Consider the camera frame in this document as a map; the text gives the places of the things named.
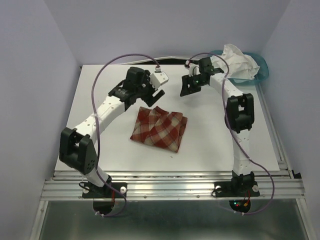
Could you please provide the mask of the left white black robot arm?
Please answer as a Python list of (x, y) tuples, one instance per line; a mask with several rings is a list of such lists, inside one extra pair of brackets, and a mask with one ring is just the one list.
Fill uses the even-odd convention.
[(111, 193), (111, 177), (99, 167), (100, 135), (138, 99), (149, 107), (165, 92), (161, 86), (169, 81), (168, 75), (156, 67), (149, 72), (139, 67), (130, 67), (125, 79), (119, 82), (93, 113), (74, 128), (64, 128), (60, 134), (59, 160), (77, 170), (91, 184), (100, 197)]

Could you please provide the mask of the white cloth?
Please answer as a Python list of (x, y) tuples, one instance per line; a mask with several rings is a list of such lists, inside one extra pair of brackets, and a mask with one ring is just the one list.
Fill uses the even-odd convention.
[(252, 81), (260, 66), (249, 55), (244, 54), (233, 44), (225, 44), (222, 54), (216, 53), (224, 59), (229, 67), (227, 78)]

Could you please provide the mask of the red checked skirt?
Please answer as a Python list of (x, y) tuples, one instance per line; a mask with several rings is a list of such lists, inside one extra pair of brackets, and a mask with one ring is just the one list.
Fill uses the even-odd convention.
[(168, 112), (156, 106), (140, 107), (130, 136), (132, 141), (177, 153), (188, 118), (181, 112)]

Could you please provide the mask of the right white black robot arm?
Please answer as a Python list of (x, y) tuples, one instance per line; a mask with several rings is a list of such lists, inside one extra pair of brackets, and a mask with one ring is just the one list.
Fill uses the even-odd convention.
[(180, 96), (184, 97), (210, 86), (222, 97), (224, 121), (232, 137), (233, 167), (229, 181), (214, 183), (213, 197), (244, 196), (255, 185), (249, 157), (249, 136), (255, 121), (254, 97), (239, 90), (229, 79), (229, 71), (215, 68), (210, 57), (201, 58), (197, 64), (185, 62), (188, 74), (182, 76)]

